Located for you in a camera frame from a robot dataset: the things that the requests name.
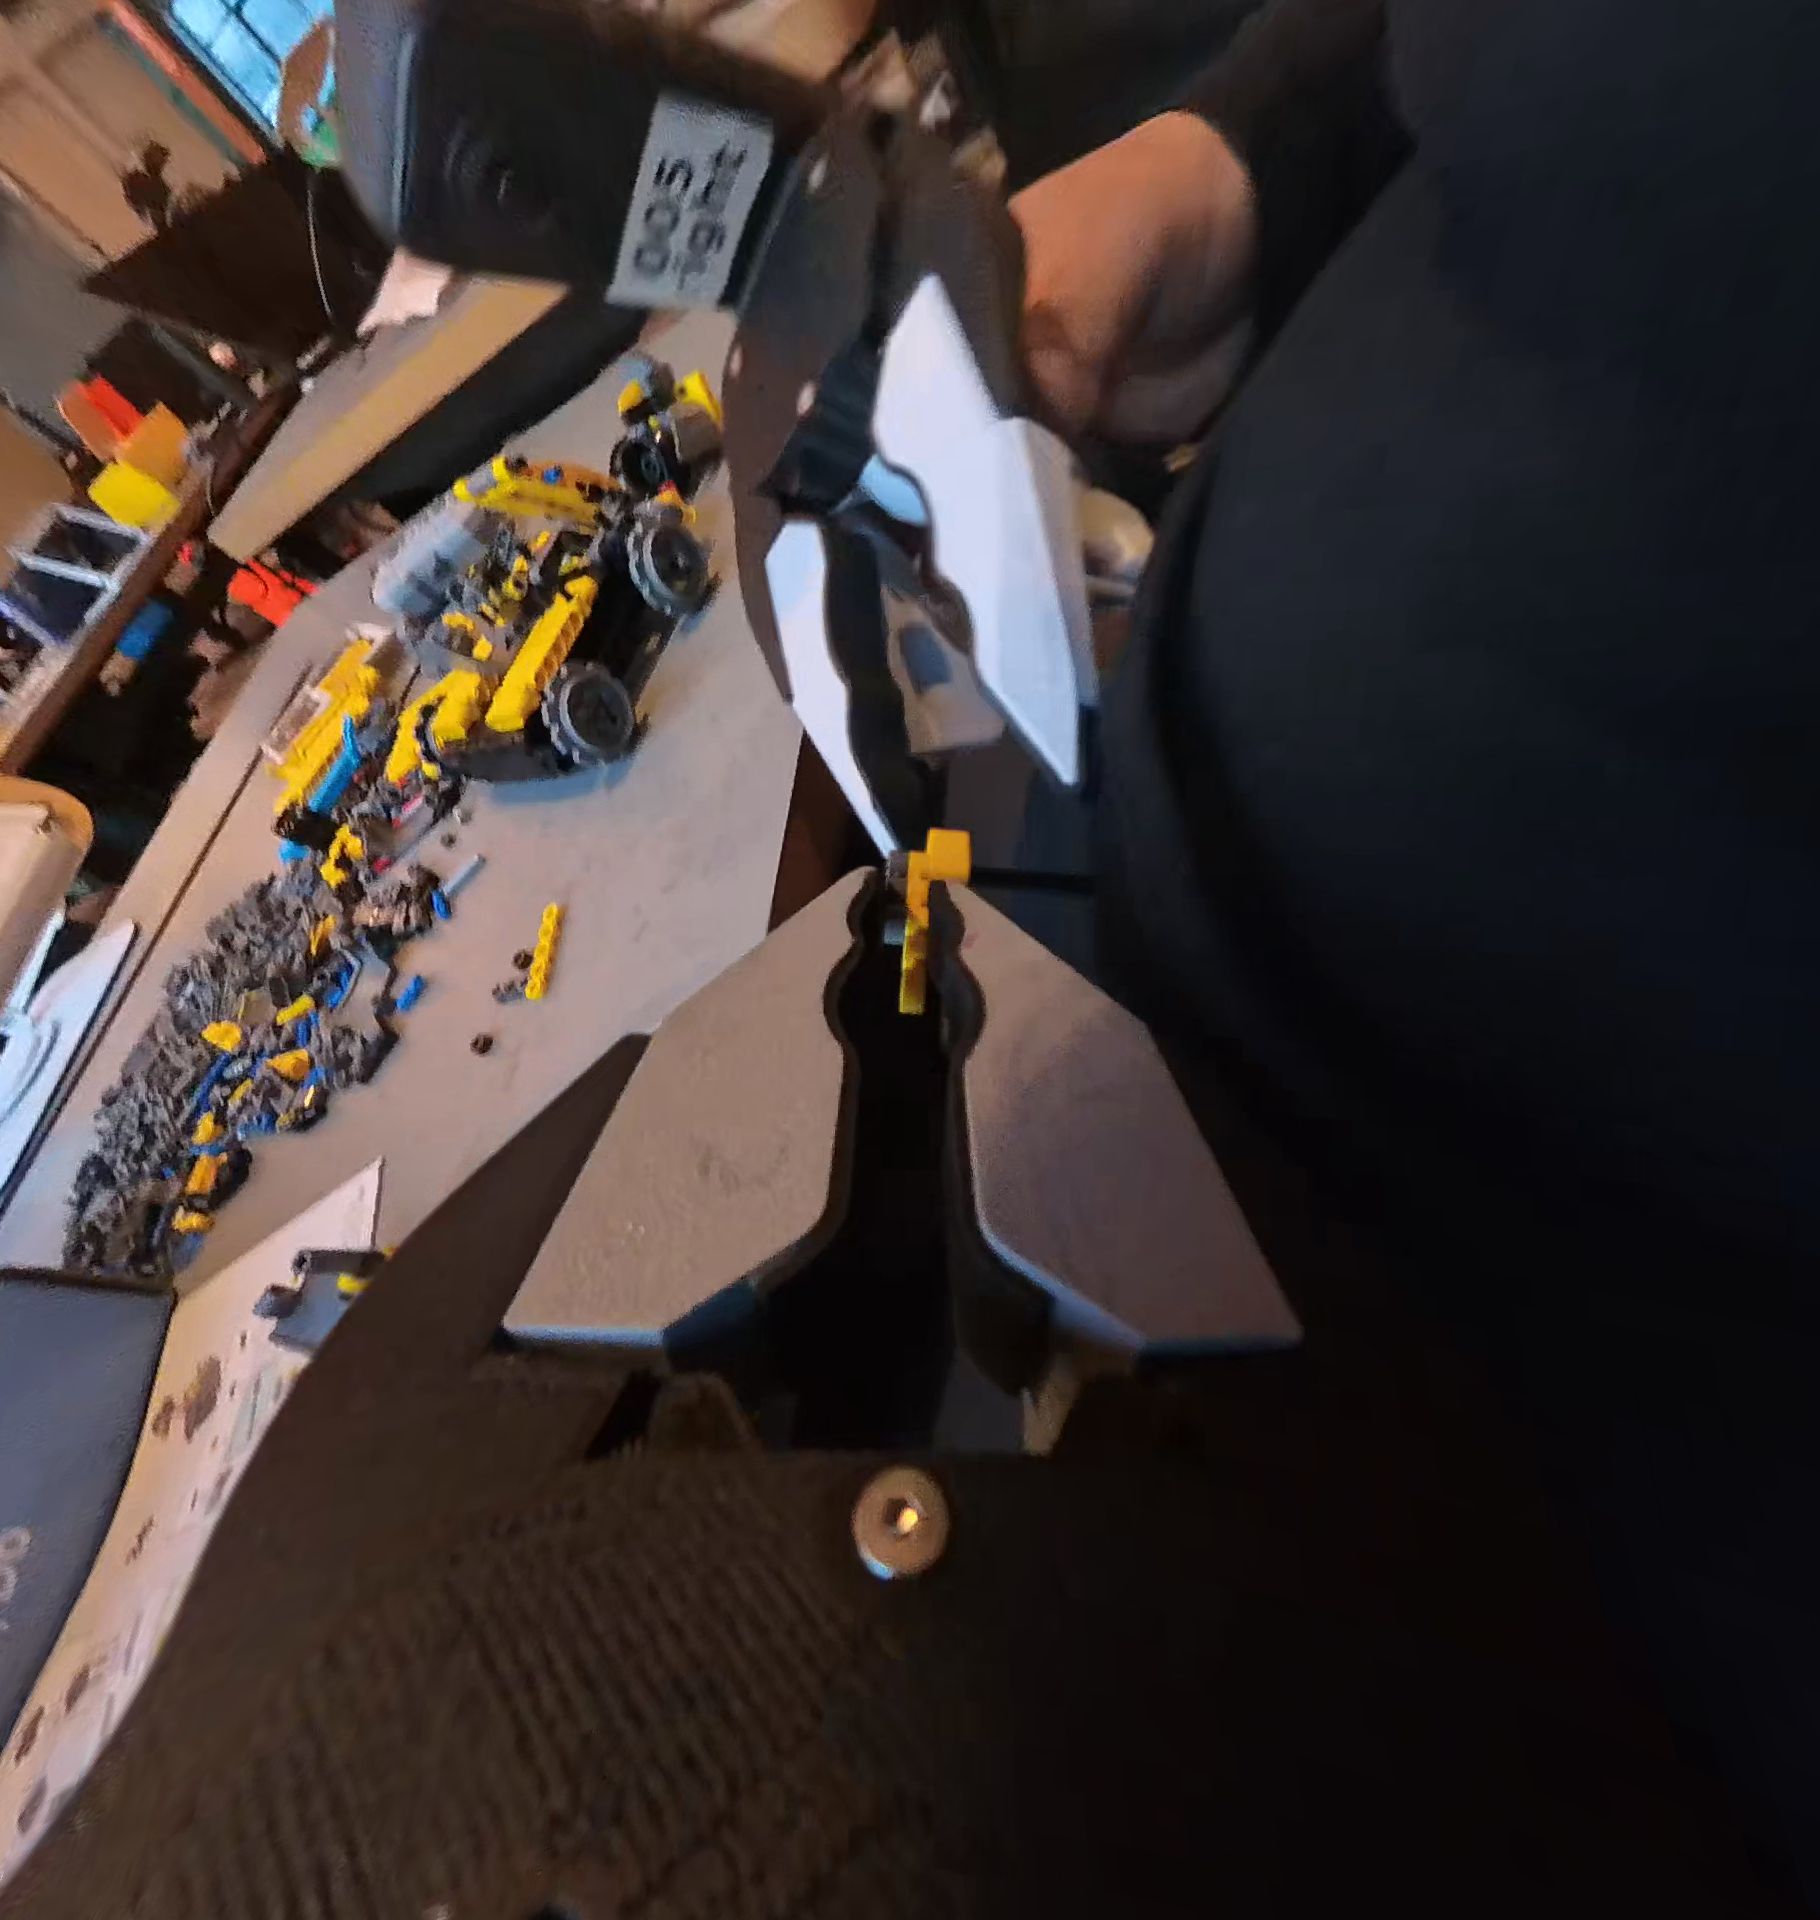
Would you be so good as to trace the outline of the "background wooden table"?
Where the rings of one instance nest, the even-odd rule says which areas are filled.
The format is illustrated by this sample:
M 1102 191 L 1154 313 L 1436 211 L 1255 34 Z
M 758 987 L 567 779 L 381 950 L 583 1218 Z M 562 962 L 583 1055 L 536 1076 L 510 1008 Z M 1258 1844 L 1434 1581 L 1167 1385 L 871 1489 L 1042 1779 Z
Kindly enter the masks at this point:
M 242 562 L 327 502 L 435 491 L 670 322 L 552 282 L 459 277 L 432 316 L 377 329 L 310 381 L 208 540 Z

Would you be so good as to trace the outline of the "grey cardboard box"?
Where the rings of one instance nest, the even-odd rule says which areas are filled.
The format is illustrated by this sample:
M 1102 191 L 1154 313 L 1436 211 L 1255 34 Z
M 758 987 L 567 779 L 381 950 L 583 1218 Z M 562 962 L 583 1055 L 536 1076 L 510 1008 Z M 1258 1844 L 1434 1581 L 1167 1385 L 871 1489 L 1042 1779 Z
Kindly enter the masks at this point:
M 0 1269 L 0 1760 L 129 1477 L 173 1290 Z

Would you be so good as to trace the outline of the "white tray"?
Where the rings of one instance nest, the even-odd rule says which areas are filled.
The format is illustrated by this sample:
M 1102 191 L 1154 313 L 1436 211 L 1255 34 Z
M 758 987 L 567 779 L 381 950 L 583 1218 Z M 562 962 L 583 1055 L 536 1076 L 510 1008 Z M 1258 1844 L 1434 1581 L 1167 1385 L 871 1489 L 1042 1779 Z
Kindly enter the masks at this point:
M 0 773 L 0 1215 L 106 1014 L 141 923 L 78 921 L 92 814 L 57 785 Z

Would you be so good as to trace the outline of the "pile of small building bricks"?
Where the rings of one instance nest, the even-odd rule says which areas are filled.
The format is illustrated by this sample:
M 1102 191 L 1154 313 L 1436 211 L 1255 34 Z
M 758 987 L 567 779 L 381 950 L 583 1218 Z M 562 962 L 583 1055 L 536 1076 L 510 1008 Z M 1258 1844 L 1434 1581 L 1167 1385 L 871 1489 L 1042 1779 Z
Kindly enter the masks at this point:
M 263 1145 L 313 1131 L 384 1069 L 428 987 L 416 950 L 483 868 L 478 852 L 375 872 L 302 852 L 224 906 L 98 1100 L 60 1262 L 108 1279 L 184 1272 Z

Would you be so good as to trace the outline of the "open instruction booklet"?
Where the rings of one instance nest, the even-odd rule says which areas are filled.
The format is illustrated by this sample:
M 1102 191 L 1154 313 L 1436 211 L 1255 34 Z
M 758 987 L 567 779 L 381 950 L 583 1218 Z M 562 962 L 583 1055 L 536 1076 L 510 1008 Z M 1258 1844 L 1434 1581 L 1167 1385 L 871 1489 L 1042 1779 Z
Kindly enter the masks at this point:
M 123 1494 L 0 1758 L 0 1889 L 81 1788 L 171 1633 L 197 1563 L 308 1355 L 258 1300 L 299 1250 L 375 1246 L 377 1156 L 177 1303 Z

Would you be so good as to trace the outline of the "person's right hand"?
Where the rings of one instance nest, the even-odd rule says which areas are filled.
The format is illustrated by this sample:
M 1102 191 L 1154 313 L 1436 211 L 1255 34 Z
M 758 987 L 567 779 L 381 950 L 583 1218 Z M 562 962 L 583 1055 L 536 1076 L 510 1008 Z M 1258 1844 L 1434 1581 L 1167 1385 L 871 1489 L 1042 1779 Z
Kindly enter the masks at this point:
M 1008 200 L 1022 340 L 1066 435 L 1180 443 L 1228 397 L 1252 329 L 1258 197 L 1220 131 L 1165 111 Z

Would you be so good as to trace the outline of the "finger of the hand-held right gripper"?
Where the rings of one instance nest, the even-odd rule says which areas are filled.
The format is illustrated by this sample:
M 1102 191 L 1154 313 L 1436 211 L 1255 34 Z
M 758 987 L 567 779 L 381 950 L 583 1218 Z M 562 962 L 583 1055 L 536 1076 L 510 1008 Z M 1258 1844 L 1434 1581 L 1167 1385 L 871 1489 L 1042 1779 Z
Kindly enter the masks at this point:
M 1036 765 L 1081 785 L 1096 676 L 1074 459 L 994 395 L 934 272 L 883 342 L 873 430 L 881 460 L 923 496 L 930 558 L 963 603 L 984 693 Z
M 790 517 L 764 559 L 788 702 L 844 782 L 894 782 L 987 748 L 1006 720 L 960 621 L 907 563 L 844 527 Z

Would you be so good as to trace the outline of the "person's black clothing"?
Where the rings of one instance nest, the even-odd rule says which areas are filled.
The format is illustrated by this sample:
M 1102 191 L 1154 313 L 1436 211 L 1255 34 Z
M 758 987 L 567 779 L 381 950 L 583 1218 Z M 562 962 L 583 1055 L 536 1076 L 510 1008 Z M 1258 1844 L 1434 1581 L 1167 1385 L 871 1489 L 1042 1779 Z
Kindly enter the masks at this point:
M 1018 191 L 1252 4 L 969 4 Z M 1413 150 L 1180 443 L 1104 959 L 1456 1321 L 1820 1916 L 1820 4 L 1389 4 Z

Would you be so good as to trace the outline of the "grey and yellow brick assembly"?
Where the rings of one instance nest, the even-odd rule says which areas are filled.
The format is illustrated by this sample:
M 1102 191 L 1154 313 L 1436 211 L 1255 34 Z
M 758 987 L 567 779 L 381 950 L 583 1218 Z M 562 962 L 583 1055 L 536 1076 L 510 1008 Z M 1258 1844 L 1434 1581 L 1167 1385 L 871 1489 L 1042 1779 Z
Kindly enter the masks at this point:
M 340 1324 L 386 1265 L 386 1246 L 302 1244 L 285 1272 L 260 1293 L 253 1318 L 269 1326 L 271 1343 L 310 1355 Z

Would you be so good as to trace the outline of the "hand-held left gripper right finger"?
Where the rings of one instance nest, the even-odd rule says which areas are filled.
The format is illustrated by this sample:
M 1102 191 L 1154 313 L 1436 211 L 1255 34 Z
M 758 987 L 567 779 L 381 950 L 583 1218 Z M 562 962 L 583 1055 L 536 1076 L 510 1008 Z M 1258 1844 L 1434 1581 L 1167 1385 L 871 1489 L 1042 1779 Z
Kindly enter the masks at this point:
M 967 885 L 936 890 L 958 1333 L 1030 1419 L 1088 1379 L 1303 1343 L 1147 1025 Z

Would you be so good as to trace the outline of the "person's right forearm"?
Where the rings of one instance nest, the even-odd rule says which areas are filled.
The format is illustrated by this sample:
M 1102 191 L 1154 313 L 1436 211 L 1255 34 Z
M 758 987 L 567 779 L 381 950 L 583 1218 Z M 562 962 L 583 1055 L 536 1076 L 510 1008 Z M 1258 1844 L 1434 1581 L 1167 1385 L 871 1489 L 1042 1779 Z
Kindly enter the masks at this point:
M 1265 2 L 1190 85 L 1255 200 L 1252 324 L 1269 346 L 1416 143 L 1392 71 L 1383 2 Z

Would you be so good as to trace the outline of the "yellow and black brick vehicle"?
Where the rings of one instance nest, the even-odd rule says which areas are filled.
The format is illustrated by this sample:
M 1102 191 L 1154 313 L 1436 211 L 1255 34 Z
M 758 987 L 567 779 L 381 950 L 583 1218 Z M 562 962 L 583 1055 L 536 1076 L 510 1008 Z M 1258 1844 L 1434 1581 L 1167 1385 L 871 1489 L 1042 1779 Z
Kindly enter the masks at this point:
M 638 355 L 616 415 L 605 466 L 502 452 L 403 529 L 370 586 L 381 622 L 265 744 L 283 860 L 381 796 L 444 807 L 635 751 L 654 667 L 712 593 L 693 499 L 723 410 L 705 370 Z

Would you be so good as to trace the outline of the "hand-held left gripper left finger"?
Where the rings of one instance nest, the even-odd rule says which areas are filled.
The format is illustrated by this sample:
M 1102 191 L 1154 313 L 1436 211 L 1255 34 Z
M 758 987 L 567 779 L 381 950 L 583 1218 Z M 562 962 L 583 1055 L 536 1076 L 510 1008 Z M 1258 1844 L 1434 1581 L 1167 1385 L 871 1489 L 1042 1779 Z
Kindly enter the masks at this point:
M 669 1013 L 507 1308 L 544 1347 L 669 1355 L 756 1308 L 849 1194 L 839 1005 L 873 872 L 835 879 Z

